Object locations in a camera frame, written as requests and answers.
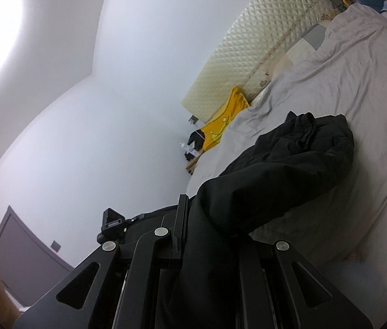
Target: folded black garment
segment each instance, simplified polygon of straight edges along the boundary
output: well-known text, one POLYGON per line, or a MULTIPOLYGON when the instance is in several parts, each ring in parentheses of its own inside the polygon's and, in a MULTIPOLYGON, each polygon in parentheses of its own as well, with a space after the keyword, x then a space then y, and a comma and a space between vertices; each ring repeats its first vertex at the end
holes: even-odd
POLYGON ((161 277, 156 328, 234 328, 237 258, 231 236, 328 192, 350 171, 353 150, 343 115, 289 113, 206 181, 190 208, 182 269, 161 277))

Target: white bed sheet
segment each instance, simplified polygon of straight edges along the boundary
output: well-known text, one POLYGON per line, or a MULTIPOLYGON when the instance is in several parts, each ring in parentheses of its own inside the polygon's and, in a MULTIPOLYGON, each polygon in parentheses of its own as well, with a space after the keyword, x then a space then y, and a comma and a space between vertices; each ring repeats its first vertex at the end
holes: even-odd
POLYGON ((315 265, 358 248, 382 278, 378 308, 365 313, 379 328, 387 320, 387 20, 359 4, 335 17, 318 51, 274 80, 258 103, 237 115, 220 144, 201 156, 188 195, 284 122, 289 111, 344 114, 355 139, 352 170, 329 194, 252 236, 288 240, 315 265))

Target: silver screw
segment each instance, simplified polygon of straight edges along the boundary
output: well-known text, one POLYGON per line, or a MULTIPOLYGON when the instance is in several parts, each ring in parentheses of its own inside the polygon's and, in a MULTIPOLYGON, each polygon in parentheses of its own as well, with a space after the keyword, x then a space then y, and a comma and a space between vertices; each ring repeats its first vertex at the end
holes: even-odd
POLYGON ((286 251, 290 248, 290 245, 288 243, 286 243, 285 241, 279 241, 276 244, 276 248, 280 251, 286 251))
POLYGON ((107 241, 102 245, 102 250, 104 251, 113 251, 115 248, 116 248, 116 243, 114 241, 107 241))
POLYGON ((168 232, 169 230, 166 228, 156 228, 154 234, 157 236, 165 236, 168 234, 168 232))

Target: white bottle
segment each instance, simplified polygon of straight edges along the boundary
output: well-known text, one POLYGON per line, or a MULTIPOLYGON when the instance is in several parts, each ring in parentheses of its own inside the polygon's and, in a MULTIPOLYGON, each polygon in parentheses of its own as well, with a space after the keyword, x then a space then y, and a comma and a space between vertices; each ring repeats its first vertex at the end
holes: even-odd
POLYGON ((184 149, 186 152, 192 154, 195 157, 198 157, 200 153, 192 147, 192 145, 186 145, 185 143, 180 143, 181 148, 184 149))

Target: ceiling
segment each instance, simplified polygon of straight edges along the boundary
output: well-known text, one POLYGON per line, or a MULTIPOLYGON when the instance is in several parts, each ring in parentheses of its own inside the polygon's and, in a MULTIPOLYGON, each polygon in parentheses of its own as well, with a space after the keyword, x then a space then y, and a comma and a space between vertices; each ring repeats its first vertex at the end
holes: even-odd
POLYGON ((22 0, 17 41, 0 70, 0 158, 30 122, 92 73, 104 0, 22 0))

